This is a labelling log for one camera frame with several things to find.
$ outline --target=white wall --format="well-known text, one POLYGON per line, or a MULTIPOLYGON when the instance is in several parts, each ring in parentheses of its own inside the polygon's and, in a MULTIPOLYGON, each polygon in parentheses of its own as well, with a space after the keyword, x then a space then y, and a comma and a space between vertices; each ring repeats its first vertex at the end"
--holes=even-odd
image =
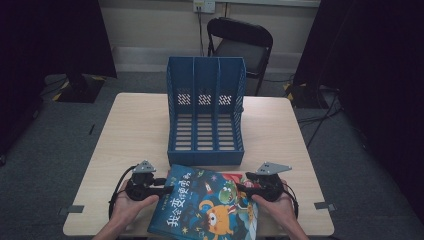
MULTIPOLYGON (((160 69, 166 65, 169 55, 200 54, 200 29, 197 14, 192 11, 192 1, 99 2, 118 65, 124 67, 126 63, 133 63, 137 70, 144 64, 154 70, 155 66, 160 69)), ((217 2, 215 14, 202 14, 204 52, 206 54, 208 43, 207 22, 226 13, 228 17, 262 25, 273 35, 268 71, 294 72, 316 11, 316 7, 217 2)))

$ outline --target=electrical outlet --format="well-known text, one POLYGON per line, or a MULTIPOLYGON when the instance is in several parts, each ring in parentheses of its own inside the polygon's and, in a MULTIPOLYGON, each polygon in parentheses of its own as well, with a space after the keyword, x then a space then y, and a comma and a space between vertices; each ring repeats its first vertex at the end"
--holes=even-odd
POLYGON ((193 0, 193 12, 215 13, 215 0, 193 0))

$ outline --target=book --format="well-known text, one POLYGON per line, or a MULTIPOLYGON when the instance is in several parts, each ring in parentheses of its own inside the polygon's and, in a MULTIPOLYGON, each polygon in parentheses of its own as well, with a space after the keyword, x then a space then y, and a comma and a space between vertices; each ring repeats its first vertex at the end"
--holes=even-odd
POLYGON ((148 232, 174 239, 255 239, 258 207, 236 183, 244 174, 173 164, 165 186, 174 186, 153 213, 148 232))

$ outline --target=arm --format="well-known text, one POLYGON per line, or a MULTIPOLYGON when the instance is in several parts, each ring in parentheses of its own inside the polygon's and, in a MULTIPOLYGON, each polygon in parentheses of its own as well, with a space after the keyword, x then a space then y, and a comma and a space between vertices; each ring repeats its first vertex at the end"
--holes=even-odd
POLYGON ((157 195, 149 196, 143 201, 131 200, 127 193, 123 191, 127 182, 128 180, 122 184, 122 187, 119 190, 120 193, 116 199, 112 217, 93 239, 116 239, 125 230, 125 228, 134 221, 141 209, 159 200, 157 195))
POLYGON ((287 194, 281 194, 280 198, 275 202, 268 202, 259 195, 253 195, 252 199, 268 210, 272 218, 284 229, 290 239, 309 239, 296 219, 292 200, 287 194))

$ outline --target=orange cartoon character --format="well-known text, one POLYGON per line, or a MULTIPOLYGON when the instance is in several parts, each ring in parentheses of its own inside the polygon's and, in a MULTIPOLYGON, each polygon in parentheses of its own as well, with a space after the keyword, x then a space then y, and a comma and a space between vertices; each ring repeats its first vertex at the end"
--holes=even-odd
POLYGON ((233 234, 234 232, 230 229, 230 213, 231 207, 228 205, 214 206, 210 200, 203 200, 199 204, 201 210, 204 205, 209 205, 210 209, 206 212, 209 232, 215 234, 214 240, 218 239, 219 235, 233 234))

